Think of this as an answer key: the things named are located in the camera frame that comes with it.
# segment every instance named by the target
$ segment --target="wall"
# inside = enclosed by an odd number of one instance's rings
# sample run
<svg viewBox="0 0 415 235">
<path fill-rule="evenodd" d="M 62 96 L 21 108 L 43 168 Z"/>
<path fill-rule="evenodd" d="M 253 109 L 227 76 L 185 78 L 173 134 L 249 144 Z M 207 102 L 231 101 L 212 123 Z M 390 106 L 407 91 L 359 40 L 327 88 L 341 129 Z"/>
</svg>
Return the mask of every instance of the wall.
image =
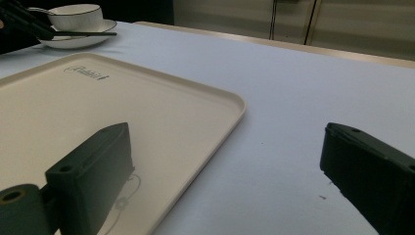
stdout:
<svg viewBox="0 0 415 235">
<path fill-rule="evenodd" d="M 276 40 L 302 43 L 311 0 L 279 0 Z M 174 23 L 198 29 L 268 38 L 272 0 L 174 0 Z"/>
<path fill-rule="evenodd" d="M 174 1 L 176 25 L 259 38 L 268 38 L 271 13 L 272 0 Z M 415 0 L 278 0 L 274 37 L 415 61 Z"/>
<path fill-rule="evenodd" d="M 415 61 L 415 0 L 321 0 L 308 44 Z"/>
</svg>

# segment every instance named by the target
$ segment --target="chopsticks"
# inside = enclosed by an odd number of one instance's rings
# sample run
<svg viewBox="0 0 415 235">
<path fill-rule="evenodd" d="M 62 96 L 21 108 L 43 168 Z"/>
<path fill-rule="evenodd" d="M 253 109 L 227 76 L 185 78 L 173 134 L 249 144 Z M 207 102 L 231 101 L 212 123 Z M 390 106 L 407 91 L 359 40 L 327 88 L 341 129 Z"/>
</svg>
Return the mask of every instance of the chopsticks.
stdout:
<svg viewBox="0 0 415 235">
<path fill-rule="evenodd" d="M 116 36 L 116 32 L 53 31 L 54 36 Z"/>
</svg>

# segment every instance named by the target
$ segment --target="white saucer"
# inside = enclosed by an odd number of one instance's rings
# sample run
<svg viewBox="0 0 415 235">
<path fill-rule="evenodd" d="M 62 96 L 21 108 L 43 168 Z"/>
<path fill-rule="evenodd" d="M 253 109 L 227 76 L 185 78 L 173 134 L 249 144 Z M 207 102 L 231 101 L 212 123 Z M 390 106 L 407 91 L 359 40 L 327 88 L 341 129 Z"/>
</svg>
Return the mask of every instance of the white saucer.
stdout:
<svg viewBox="0 0 415 235">
<path fill-rule="evenodd" d="M 104 20 L 99 32 L 115 31 L 116 22 Z M 101 43 L 111 36 L 56 36 L 52 40 L 40 40 L 43 45 L 58 49 L 75 49 Z"/>
</svg>

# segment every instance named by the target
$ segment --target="plate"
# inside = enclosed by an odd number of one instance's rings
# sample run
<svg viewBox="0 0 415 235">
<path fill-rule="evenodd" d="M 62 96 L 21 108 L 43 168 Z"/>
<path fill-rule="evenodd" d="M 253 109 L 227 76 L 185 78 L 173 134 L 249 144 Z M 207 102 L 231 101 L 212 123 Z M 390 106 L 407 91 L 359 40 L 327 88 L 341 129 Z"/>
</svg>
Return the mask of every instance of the plate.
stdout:
<svg viewBox="0 0 415 235">
<path fill-rule="evenodd" d="M 2 78 L 0 107 L 0 190 L 45 185 L 43 172 L 85 139 L 128 122 L 140 180 L 127 183 L 120 196 L 137 183 L 139 188 L 111 235 L 144 235 L 153 232 L 231 134 L 246 103 L 195 81 L 79 53 Z M 110 212 L 103 232 L 117 214 Z"/>
<path fill-rule="evenodd" d="M 115 31 L 116 22 L 104 20 L 99 32 Z M 40 40 L 40 43 L 57 49 L 75 49 L 101 43 L 111 36 L 56 36 L 52 40 Z"/>
</svg>

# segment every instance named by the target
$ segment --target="table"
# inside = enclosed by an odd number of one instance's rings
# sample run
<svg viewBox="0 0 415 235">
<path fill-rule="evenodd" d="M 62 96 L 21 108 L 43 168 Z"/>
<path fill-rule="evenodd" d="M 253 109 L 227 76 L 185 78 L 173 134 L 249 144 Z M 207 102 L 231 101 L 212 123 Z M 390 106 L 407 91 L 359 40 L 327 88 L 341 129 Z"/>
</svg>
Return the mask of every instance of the table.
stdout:
<svg viewBox="0 0 415 235">
<path fill-rule="evenodd" d="M 118 23 L 119 36 L 91 48 L 2 55 L 0 77 L 87 51 L 245 99 L 245 117 L 155 234 L 377 234 L 319 169 L 324 127 L 351 125 L 415 156 L 414 64 L 190 31 Z"/>
</svg>

